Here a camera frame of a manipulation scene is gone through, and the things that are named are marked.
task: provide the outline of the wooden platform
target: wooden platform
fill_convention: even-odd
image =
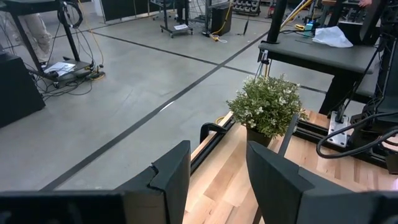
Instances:
[[[326,116],[312,112],[308,114],[310,122],[328,126]],[[231,113],[220,124],[223,125],[230,116]],[[195,149],[192,159],[211,137],[208,136]],[[277,138],[269,148],[277,152],[281,142],[282,138]],[[285,157],[355,191],[389,190],[398,177],[352,157],[322,159],[316,154],[314,143],[297,137],[290,140]],[[257,208],[246,167],[246,128],[235,124],[191,176],[183,223],[253,223]]]

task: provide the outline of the black table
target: black table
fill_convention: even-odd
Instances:
[[[334,75],[319,110],[321,114],[337,109],[338,103],[364,74],[376,50],[371,46],[345,49],[329,47],[298,34],[279,34],[278,42],[279,44],[261,43],[260,54],[268,50],[268,59]],[[367,74],[373,74],[376,63],[377,60],[374,60]]]
[[[70,32],[69,26],[66,26],[65,24],[62,24],[66,36],[68,38],[74,60],[70,58],[65,58],[66,63],[72,63],[75,62],[74,64],[76,67],[74,68],[73,72],[67,73],[63,75],[62,77],[51,77],[44,73],[42,66],[33,50],[32,45],[30,44],[30,41],[28,37],[26,36],[26,33],[24,31],[24,28],[21,25],[21,22],[19,21],[18,16],[24,16],[24,15],[29,15],[29,14],[34,14],[34,13],[40,13],[40,12],[50,12],[50,11],[57,11],[60,8],[60,1],[59,0],[3,0],[3,2],[0,1],[0,11],[6,11],[9,12],[14,19],[15,25],[21,35],[22,41],[25,43],[26,49],[28,50],[30,56],[32,57],[33,62],[35,63],[36,69],[38,72],[35,72],[37,75],[43,76],[44,78],[47,78],[49,80],[52,80],[55,82],[55,84],[58,84],[59,81],[64,80],[64,77],[66,79],[66,75],[68,74],[73,74],[76,77],[84,77],[87,74],[91,73],[90,72],[83,72],[79,75],[76,75],[76,72],[79,70],[82,70],[82,68],[89,67],[90,64],[86,62],[81,62],[79,54],[76,49],[75,42],[72,37],[72,33]]]

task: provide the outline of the concrete floor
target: concrete floor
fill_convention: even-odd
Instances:
[[[106,77],[93,82],[87,95],[50,98],[42,111],[0,129],[0,190],[113,189],[183,139],[196,148],[200,126],[226,114],[225,101],[256,72],[257,46],[271,23],[263,9],[241,36],[237,34],[247,17],[233,15],[231,32],[222,36],[228,43],[223,44],[202,36],[197,24],[194,35],[174,39],[160,32],[161,21],[151,18],[104,24],[91,3],[86,6],[104,54]],[[42,17],[55,35],[56,13]],[[100,63],[93,37],[83,33]],[[55,39],[54,62],[72,56],[63,35],[61,30]],[[4,34],[0,43],[7,46]],[[15,51],[32,65],[24,47]],[[332,76],[273,62],[271,75],[281,73],[304,86],[304,108],[319,110]],[[85,83],[74,92],[89,88]],[[352,103],[348,114],[361,109]]]

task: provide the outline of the potted plant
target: potted plant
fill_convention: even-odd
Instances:
[[[297,90],[300,85],[279,78],[248,78],[234,100],[228,100],[234,119],[248,131],[247,140],[267,147],[272,138],[286,133],[292,116],[307,119]]]

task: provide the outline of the black box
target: black box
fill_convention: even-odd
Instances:
[[[213,10],[211,11],[211,33],[220,30],[225,20],[226,22],[223,29],[219,31],[216,35],[222,36],[231,30],[232,9],[229,10],[228,18],[226,18],[228,9],[229,3],[227,5],[213,8]]]
[[[0,71],[1,128],[41,110],[45,103],[20,57],[4,53]]]

